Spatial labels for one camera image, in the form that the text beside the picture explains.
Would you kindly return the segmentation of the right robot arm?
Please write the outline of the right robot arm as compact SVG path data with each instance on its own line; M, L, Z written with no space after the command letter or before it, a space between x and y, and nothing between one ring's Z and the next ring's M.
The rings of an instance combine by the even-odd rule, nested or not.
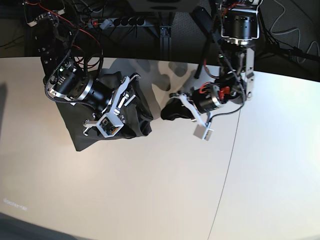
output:
M43 7L40 2L26 0L23 4L38 6L44 11L35 18L34 23L47 19L52 25L53 40L58 40L62 44L61 48L53 45L46 49L41 57L45 71L45 95L55 103L84 105L93 111L93 120L86 120L83 124L85 136L91 128L96 128L104 138L114 137L125 125L121 119L121 109L135 98L135 94L130 94L130 84L139 77L139 74L128 77L114 73L120 84L116 88L107 87L99 78L104 62L103 55L98 55L98 69L95 76L88 72L90 56L84 57L83 65L80 66L71 55L72 48L75 47L74 42L81 32L80 28L76 27L74 32L69 33L69 37L61 37L58 28L62 16L59 11L51 11Z

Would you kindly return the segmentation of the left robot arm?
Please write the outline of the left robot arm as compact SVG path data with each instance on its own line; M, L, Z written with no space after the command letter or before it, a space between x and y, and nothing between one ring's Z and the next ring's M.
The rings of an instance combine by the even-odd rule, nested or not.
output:
M200 121L208 114L208 127L214 118L212 111L233 102L241 108L249 99L253 88L255 51L253 41L260 37L258 21L261 0L211 0L208 19L206 51L211 44L217 49L219 74L213 75L207 66L207 54L202 53L194 77L205 70L209 81L188 92L170 94L162 109L162 120L190 119Z

